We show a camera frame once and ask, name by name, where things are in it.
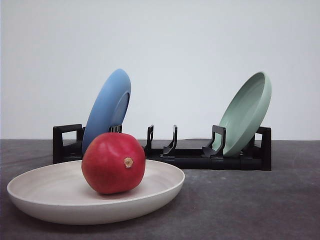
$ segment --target white wall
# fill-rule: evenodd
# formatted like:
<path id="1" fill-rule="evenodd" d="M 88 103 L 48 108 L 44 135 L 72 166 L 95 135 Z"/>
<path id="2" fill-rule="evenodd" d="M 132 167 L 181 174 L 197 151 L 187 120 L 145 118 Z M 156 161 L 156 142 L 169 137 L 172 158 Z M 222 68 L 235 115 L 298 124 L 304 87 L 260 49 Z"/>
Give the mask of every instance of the white wall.
<path id="1" fill-rule="evenodd" d="M 209 138 L 230 100 L 265 71 L 274 140 L 319 140 L 318 0 L 3 0 L 1 138 L 51 139 L 86 124 L 115 69 L 132 91 L 124 132 Z"/>

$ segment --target plate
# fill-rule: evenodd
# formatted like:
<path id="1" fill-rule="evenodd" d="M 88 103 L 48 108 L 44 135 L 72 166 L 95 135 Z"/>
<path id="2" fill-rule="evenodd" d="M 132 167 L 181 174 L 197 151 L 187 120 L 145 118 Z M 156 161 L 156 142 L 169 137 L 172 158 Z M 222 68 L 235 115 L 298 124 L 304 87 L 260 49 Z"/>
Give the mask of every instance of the plate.
<path id="1" fill-rule="evenodd" d="M 271 82 L 258 72 L 241 87 L 227 107 L 219 126 L 225 128 L 223 155 L 236 156 L 256 134 L 271 100 Z M 216 134 L 213 149 L 218 149 L 221 136 Z"/>
<path id="2" fill-rule="evenodd" d="M 151 213 L 176 197 L 185 174 L 179 168 L 146 160 L 141 183 L 115 194 L 99 194 L 86 182 L 81 160 L 25 172 L 7 185 L 12 202 L 26 214 L 69 225 L 107 224 Z"/>
<path id="3" fill-rule="evenodd" d="M 91 109 L 82 140 L 83 154 L 95 137 L 123 123 L 130 94 L 130 78 L 124 70 L 115 70 L 105 81 Z"/>

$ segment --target red pomegranate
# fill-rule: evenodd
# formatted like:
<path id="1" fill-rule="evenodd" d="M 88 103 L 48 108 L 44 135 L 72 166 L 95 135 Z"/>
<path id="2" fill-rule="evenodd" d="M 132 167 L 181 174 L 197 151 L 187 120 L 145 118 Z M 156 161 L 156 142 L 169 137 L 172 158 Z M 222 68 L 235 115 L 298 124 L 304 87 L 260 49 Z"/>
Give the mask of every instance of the red pomegranate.
<path id="1" fill-rule="evenodd" d="M 145 152 L 131 135 L 107 132 L 97 136 L 84 153 L 81 169 L 98 193 L 113 194 L 138 186 L 146 168 Z"/>

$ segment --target blue plate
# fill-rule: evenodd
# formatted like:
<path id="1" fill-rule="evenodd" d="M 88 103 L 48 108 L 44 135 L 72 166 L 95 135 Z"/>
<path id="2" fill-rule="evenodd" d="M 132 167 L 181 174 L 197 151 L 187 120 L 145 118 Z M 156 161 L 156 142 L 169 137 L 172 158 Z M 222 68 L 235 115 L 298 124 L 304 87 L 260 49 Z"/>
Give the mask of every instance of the blue plate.
<path id="1" fill-rule="evenodd" d="M 82 153 L 95 137 L 107 133 L 109 128 L 124 121 L 131 94 L 129 76 L 122 69 L 115 70 L 105 81 L 85 126 Z"/>

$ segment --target plate rim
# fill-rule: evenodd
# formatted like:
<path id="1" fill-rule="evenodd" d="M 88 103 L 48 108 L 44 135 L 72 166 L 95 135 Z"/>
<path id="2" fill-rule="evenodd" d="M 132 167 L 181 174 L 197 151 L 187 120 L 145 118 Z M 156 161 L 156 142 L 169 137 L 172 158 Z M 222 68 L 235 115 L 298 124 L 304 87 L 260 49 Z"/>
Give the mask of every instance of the plate rim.
<path id="1" fill-rule="evenodd" d="M 131 198 L 131 199 L 124 199 L 124 200 L 115 200 L 115 201 L 112 201 L 112 202 L 106 202 L 106 203 L 100 203 L 100 202 L 96 202 L 96 203 L 85 203 L 85 204 L 70 204 L 70 203 L 66 203 L 66 204 L 53 204 L 53 203 L 45 203 L 45 202 L 40 202 L 40 201 L 30 201 L 24 197 L 20 197 L 20 196 L 17 196 L 15 193 L 13 193 L 11 190 L 10 190 L 10 185 L 13 184 L 14 181 L 17 181 L 17 178 L 23 176 L 23 175 L 26 175 L 30 172 L 33 172 L 33 171 L 36 171 L 36 170 L 39 170 L 39 169 L 42 169 L 42 168 L 49 168 L 51 166 L 56 166 L 56 165 L 62 165 L 62 164 L 70 164 L 70 163 L 75 163 L 75 162 L 81 162 L 82 160 L 76 160 L 76 161 L 68 161 L 68 162 L 61 162 L 61 163 L 56 163 L 56 164 L 51 164 L 51 165 L 46 165 L 46 166 L 41 166 L 41 167 L 38 167 L 38 168 L 35 168 L 35 169 L 32 169 L 32 170 L 29 170 L 29 171 L 26 171 L 16 177 L 14 177 L 6 186 L 6 190 L 8 192 L 8 194 L 15 198 L 15 199 L 18 199 L 20 201 L 24 201 L 24 202 L 28 202 L 28 203 L 31 203 L 31 204 L 37 204 L 37 205 L 45 205 L 45 206 L 52 206 L 52 207 L 56 207 L 56 206 L 59 206 L 59 207 L 90 207 L 90 206 L 108 206 L 108 205 L 112 205 L 112 204 L 122 204 L 122 203 L 127 203 L 127 202 L 134 202 L 134 201 L 139 201 L 139 200 L 142 200 L 142 199 L 147 199 L 147 198 L 152 198 L 152 197 L 155 197 L 155 196 L 159 196 L 159 195 L 162 195 L 162 194 L 165 194 L 167 192 L 170 192 L 172 191 L 173 189 L 176 189 L 178 188 L 180 185 L 182 185 L 185 181 L 185 178 L 186 178 L 186 175 L 185 173 L 178 167 L 174 166 L 174 165 L 171 165 L 171 164 L 168 164 L 168 163 L 165 163 L 165 162 L 161 162 L 161 161 L 155 161 L 155 160 L 150 160 L 150 159 L 146 159 L 145 161 L 146 162 L 150 162 L 150 163 L 157 163 L 157 164 L 164 164 L 164 165 L 167 165 L 171 168 L 174 168 L 174 169 L 177 169 L 180 173 L 182 173 L 182 180 L 179 181 L 179 183 L 175 184 L 174 186 L 168 188 L 168 189 L 165 189 L 165 190 L 162 190 L 160 192 L 156 192 L 156 193 L 152 193 L 152 194 L 149 194 L 149 195 L 145 195 L 145 196 L 140 196 L 140 197 L 135 197 L 135 198 Z"/>

